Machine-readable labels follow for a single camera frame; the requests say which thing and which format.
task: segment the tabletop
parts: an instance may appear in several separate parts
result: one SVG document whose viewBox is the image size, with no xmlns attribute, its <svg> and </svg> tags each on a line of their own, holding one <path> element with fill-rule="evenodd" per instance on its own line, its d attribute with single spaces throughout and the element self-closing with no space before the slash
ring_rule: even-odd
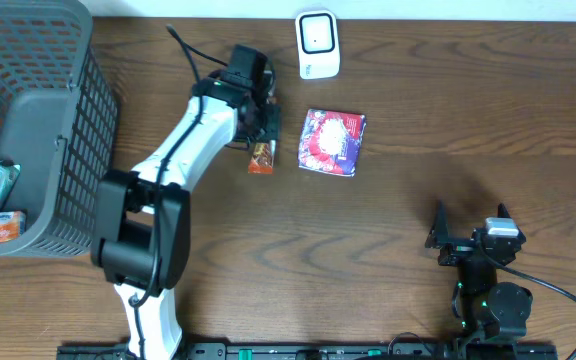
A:
<svg viewBox="0 0 576 360">
<path fill-rule="evenodd" d="M 232 342 L 446 338 L 457 271 L 424 248 L 438 200 L 455 233 L 504 202 L 527 242 L 512 266 L 576 294 L 576 24 L 339 21 L 341 71 L 302 80 L 288 20 L 95 19 L 93 47 L 121 102 L 113 164 L 145 159 L 184 114 L 192 75 L 172 23 L 228 60 L 237 43 L 275 64 L 275 173 L 224 149 L 192 194 L 192 253 L 176 287 L 186 333 Z M 208 74 L 216 64 L 195 57 Z M 353 178 L 297 166 L 310 108 L 366 115 Z M 576 345 L 576 305 L 534 295 L 529 341 Z M 0 359 L 54 359 L 129 336 L 88 256 L 0 258 Z"/>
</svg>

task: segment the perforated basket side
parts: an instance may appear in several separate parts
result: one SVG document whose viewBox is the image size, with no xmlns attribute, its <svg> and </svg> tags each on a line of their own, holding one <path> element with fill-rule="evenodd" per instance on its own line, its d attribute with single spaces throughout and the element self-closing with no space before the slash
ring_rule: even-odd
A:
<svg viewBox="0 0 576 360">
<path fill-rule="evenodd" d="M 110 166 L 117 105 L 92 49 L 86 56 L 80 98 L 66 149 L 53 220 L 33 255 L 72 256 L 88 251 L 95 225 L 95 193 Z"/>
</svg>

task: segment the wood grain surface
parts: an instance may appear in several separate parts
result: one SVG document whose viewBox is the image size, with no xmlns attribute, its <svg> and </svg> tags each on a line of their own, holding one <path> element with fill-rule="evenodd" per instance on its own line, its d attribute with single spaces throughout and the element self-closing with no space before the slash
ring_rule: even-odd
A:
<svg viewBox="0 0 576 360">
<path fill-rule="evenodd" d="M 283 111 L 276 172 L 223 150 L 192 198 L 192 254 L 176 288 L 187 333 L 233 342 L 446 338 L 457 278 L 423 247 L 438 199 L 467 235 L 499 201 L 528 237 L 516 269 L 576 294 L 576 24 L 340 21 L 332 79 L 298 75 L 284 20 L 108 18 L 93 46 L 122 102 L 114 165 L 128 170 L 185 112 L 192 77 L 164 24 L 228 60 L 272 57 Z M 196 59 L 202 74 L 215 65 Z M 367 116 L 354 178 L 300 170 L 309 108 Z M 576 345 L 576 305 L 534 294 L 527 340 Z M 86 256 L 0 258 L 0 359 L 51 359 L 129 336 L 119 297 Z"/>
</svg>

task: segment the logo on white device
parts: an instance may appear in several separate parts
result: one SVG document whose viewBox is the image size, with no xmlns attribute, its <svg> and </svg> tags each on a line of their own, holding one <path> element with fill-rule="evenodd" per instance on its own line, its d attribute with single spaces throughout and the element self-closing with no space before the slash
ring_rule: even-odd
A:
<svg viewBox="0 0 576 360">
<path fill-rule="evenodd" d="M 299 75 L 320 79 L 337 75 L 341 63 L 337 19 L 330 11 L 309 11 L 295 20 Z"/>
</svg>

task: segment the gray plastic basket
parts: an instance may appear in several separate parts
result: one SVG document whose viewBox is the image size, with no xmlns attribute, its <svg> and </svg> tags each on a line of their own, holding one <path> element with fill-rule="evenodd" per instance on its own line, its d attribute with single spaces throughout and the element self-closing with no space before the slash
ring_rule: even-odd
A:
<svg viewBox="0 0 576 360">
<path fill-rule="evenodd" d="M 0 255 L 88 251 L 117 104 L 95 62 L 92 17 L 75 0 L 0 0 L 0 160 L 21 165 L 2 211 L 26 232 Z"/>
</svg>

